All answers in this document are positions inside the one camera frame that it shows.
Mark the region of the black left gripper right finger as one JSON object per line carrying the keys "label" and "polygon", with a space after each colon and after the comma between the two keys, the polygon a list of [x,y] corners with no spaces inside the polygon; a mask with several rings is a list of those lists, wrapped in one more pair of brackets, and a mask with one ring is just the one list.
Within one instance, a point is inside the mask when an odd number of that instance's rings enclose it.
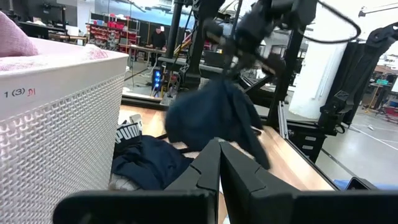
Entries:
{"label": "black left gripper right finger", "polygon": [[398,224],[398,191],[301,191],[221,143],[231,224]]}

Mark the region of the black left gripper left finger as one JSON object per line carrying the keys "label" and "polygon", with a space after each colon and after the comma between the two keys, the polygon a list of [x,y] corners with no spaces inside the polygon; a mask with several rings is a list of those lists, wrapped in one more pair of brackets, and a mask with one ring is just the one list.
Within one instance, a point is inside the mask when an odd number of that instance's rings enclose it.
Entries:
{"label": "black left gripper left finger", "polygon": [[216,140],[164,190],[92,190],[56,205],[53,224],[217,224],[221,148]]}

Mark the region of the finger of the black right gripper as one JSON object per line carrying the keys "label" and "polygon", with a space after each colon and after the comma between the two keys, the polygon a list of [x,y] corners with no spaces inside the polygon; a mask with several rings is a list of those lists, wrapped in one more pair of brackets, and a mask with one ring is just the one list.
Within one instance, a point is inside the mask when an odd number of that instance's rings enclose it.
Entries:
{"label": "finger of the black right gripper", "polygon": [[261,58],[260,63],[264,73],[277,77],[283,74],[286,68],[285,60],[275,53],[270,53],[267,58]]}
{"label": "finger of the black right gripper", "polygon": [[249,64],[249,54],[234,44],[221,44],[221,48],[223,50],[223,70],[220,79],[236,81],[241,70]]}

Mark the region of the dark navy cloth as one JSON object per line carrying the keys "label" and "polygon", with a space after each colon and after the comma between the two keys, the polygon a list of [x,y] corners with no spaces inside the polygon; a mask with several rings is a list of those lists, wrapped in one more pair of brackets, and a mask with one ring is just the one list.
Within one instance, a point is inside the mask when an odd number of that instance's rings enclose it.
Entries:
{"label": "dark navy cloth", "polygon": [[144,190],[163,190],[192,163],[173,145],[153,136],[117,139],[111,172]]}
{"label": "dark navy cloth", "polygon": [[211,80],[199,90],[180,95],[165,117],[170,142],[182,142],[194,151],[201,151],[214,138],[236,142],[263,168],[270,169],[253,128],[263,129],[254,104],[227,80]]}

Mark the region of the pink woven cloth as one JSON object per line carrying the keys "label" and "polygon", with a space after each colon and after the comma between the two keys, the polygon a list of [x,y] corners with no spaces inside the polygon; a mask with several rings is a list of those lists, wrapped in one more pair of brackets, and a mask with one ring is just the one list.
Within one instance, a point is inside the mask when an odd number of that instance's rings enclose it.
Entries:
{"label": "pink woven cloth", "polygon": [[0,72],[71,65],[107,57],[104,50],[92,44],[69,53],[40,54],[33,41],[5,13],[0,12]]}

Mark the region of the person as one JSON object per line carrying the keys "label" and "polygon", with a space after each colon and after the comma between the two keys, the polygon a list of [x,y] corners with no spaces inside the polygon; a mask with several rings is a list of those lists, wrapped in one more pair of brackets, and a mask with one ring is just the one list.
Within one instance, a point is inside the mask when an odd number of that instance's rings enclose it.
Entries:
{"label": "person", "polygon": [[[162,50],[166,45],[165,34],[161,29],[161,26],[156,27],[155,31],[151,34],[150,37],[150,48],[156,50]],[[150,62],[153,67],[157,63],[157,59],[161,56],[158,53],[151,53]]]}

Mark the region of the computer tower with blue light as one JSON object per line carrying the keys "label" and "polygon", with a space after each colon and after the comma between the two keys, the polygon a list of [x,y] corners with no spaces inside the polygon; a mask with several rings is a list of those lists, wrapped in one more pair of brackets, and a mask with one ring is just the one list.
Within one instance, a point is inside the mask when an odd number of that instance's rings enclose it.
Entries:
{"label": "computer tower with blue light", "polygon": [[158,91],[162,80],[162,69],[154,67],[152,71],[152,90]]}

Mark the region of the black cloth with white print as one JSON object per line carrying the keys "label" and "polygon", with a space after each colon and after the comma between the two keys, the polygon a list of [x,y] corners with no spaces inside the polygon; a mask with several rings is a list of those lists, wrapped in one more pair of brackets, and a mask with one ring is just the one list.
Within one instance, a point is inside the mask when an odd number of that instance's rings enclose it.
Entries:
{"label": "black cloth with white print", "polygon": [[116,130],[114,143],[114,157],[122,154],[127,148],[140,143],[142,136],[142,117],[140,114],[134,114],[125,120]]}

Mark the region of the wooden workbench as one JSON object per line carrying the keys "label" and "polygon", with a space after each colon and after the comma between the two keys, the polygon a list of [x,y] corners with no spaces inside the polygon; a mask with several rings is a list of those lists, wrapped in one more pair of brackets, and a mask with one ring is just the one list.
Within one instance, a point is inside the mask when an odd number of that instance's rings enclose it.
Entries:
{"label": "wooden workbench", "polygon": [[119,44],[120,47],[124,47],[125,50],[124,52],[127,53],[129,56],[127,58],[127,65],[129,66],[130,69],[133,69],[134,62],[136,60],[136,52],[137,51],[144,51],[148,53],[148,57],[150,57],[151,53],[155,54],[165,54],[164,50],[159,50],[159,49],[152,49],[148,47],[141,47],[138,45],[126,45],[126,44]]}

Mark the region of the white ceiling light bar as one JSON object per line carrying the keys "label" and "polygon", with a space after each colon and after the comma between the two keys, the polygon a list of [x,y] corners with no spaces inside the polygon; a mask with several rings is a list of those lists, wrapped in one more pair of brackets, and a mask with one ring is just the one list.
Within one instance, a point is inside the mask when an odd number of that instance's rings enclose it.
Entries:
{"label": "white ceiling light bar", "polygon": [[398,9],[398,2],[390,3],[390,4],[386,4],[386,5],[382,5],[382,6],[370,7],[370,8],[363,7],[359,11],[358,17],[365,17],[367,14],[373,14],[376,12],[388,11],[388,10],[392,10],[392,9]]}

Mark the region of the shelf rack with red bins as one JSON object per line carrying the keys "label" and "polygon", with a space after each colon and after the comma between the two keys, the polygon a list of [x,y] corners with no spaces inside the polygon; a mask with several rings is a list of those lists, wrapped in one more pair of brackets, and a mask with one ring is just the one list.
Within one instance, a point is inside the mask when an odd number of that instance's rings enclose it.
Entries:
{"label": "shelf rack with red bins", "polygon": [[127,53],[127,46],[139,41],[138,31],[128,28],[128,25],[128,22],[94,20],[86,24],[88,43],[101,49]]}

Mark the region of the white perforated plastic basket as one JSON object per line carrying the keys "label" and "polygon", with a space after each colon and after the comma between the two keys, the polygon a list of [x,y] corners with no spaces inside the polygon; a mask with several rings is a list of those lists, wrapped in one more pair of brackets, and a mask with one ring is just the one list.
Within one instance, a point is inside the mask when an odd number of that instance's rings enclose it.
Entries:
{"label": "white perforated plastic basket", "polygon": [[0,224],[52,224],[61,199],[110,178],[127,54],[34,44],[0,58]]}

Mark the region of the black computer monitor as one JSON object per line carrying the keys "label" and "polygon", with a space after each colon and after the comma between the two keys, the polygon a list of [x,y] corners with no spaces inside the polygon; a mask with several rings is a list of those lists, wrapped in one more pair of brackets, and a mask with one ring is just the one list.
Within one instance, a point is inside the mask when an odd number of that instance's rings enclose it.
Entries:
{"label": "black computer monitor", "polygon": [[27,0],[29,17],[41,18],[44,22],[61,23],[63,18],[66,25],[77,26],[77,7],[60,4],[57,0]]}

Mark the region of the black office desk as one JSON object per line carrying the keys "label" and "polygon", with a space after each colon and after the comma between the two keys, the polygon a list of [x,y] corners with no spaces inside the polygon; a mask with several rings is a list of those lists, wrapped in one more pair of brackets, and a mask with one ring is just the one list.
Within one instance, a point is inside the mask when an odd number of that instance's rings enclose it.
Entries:
{"label": "black office desk", "polygon": [[34,24],[32,22],[19,22],[19,27],[29,37],[54,40],[77,45],[85,45],[88,41],[88,38],[85,36],[75,36],[67,34],[66,29],[42,26],[39,24]]}

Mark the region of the black metal rig frame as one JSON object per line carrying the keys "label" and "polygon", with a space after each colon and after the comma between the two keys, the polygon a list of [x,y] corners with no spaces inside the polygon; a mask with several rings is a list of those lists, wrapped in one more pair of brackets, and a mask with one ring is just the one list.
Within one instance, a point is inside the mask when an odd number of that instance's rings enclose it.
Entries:
{"label": "black metal rig frame", "polygon": [[[192,2],[192,5],[193,5],[193,0],[178,0],[177,4],[181,5],[188,1]],[[299,52],[299,47],[300,47],[300,44],[302,41],[302,35],[299,34],[299,30],[301,28],[296,28],[296,29],[291,30],[292,37],[290,38],[290,43],[288,45],[287,54],[283,58],[283,60],[285,60],[285,63],[286,63],[286,68],[285,68],[283,74],[281,74],[280,76],[277,77],[279,84],[277,85],[277,88],[275,90],[274,97],[272,99],[271,107],[270,107],[269,113],[267,115],[267,120],[266,120],[267,125],[271,126],[273,128],[278,127],[278,125],[277,125],[277,119],[278,119],[277,107],[278,107],[279,102],[284,100],[284,96],[287,93],[287,85],[283,84],[282,82],[284,80],[288,80],[290,78],[290,76],[293,74],[293,68],[294,68],[294,65],[297,60],[297,53]],[[182,83],[180,71],[178,74],[178,79],[179,79],[179,83],[177,85],[178,87],[195,88],[198,86],[199,72],[197,75],[189,73],[187,84]]]}

